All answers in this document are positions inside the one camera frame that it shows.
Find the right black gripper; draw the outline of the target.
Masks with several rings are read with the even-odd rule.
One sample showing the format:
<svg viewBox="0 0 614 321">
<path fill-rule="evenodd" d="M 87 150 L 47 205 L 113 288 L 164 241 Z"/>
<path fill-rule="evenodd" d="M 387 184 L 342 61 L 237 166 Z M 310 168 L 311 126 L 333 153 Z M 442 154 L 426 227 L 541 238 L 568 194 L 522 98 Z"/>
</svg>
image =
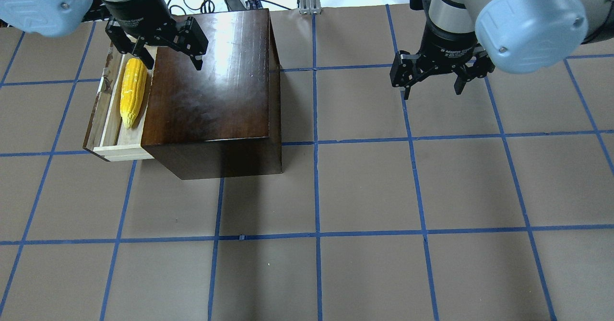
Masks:
<svg viewBox="0 0 614 321">
<path fill-rule="evenodd" d="M 467 62 L 474 57 L 474 63 Z M 393 57 L 390 69 L 392 87 L 403 89 L 403 99 L 408 100 L 412 86 L 436 72 L 451 72 L 453 67 L 457 79 L 454 83 L 456 95 L 461 95 L 465 85 L 475 78 L 485 78 L 496 68 L 488 52 L 478 41 L 474 32 L 451 33 L 434 24 L 425 24 L 418 54 L 399 50 Z"/>
</svg>

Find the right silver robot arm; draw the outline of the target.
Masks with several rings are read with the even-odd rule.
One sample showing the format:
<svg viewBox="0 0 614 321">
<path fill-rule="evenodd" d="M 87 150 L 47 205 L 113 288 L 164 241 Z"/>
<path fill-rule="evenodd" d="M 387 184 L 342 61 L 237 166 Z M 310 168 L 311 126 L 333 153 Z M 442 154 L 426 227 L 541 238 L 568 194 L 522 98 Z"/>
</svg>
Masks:
<svg viewBox="0 0 614 321">
<path fill-rule="evenodd" d="M 455 74 L 454 91 L 495 69 L 535 72 L 582 44 L 613 37 L 613 0 L 409 0 L 425 26 L 414 54 L 399 50 L 390 82 L 410 90 L 430 76 Z"/>
</svg>

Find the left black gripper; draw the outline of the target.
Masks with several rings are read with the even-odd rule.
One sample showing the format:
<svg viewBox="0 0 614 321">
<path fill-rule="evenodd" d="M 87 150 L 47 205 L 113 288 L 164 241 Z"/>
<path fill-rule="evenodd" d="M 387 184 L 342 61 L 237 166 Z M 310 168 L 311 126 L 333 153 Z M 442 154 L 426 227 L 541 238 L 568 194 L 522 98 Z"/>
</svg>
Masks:
<svg viewBox="0 0 614 321">
<path fill-rule="evenodd" d="M 103 0 L 103 3 L 112 18 L 106 24 L 107 36 L 121 54 L 131 54 L 152 70 L 155 59 L 145 48 L 145 43 L 178 47 L 180 52 L 190 57 L 197 71 L 202 70 L 202 57 L 208 50 L 209 40 L 195 17 L 188 16 L 185 21 L 177 23 L 164 0 Z M 136 42 L 132 42 L 128 35 L 135 37 Z"/>
</svg>

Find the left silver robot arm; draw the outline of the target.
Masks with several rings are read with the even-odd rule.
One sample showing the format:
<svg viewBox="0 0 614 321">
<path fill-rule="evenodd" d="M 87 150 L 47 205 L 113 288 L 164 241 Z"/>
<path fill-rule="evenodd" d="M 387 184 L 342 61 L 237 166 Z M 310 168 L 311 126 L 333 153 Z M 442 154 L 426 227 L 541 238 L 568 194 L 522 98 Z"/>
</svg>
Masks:
<svg viewBox="0 0 614 321">
<path fill-rule="evenodd" d="M 92 21 L 96 3 L 103 7 L 101 17 L 108 19 L 107 36 L 121 54 L 131 54 L 152 69 L 155 61 L 146 47 L 168 47 L 189 56 L 201 70 L 206 35 L 194 17 L 173 19 L 165 0 L 0 0 L 0 16 L 22 32 L 61 37 Z"/>
</svg>

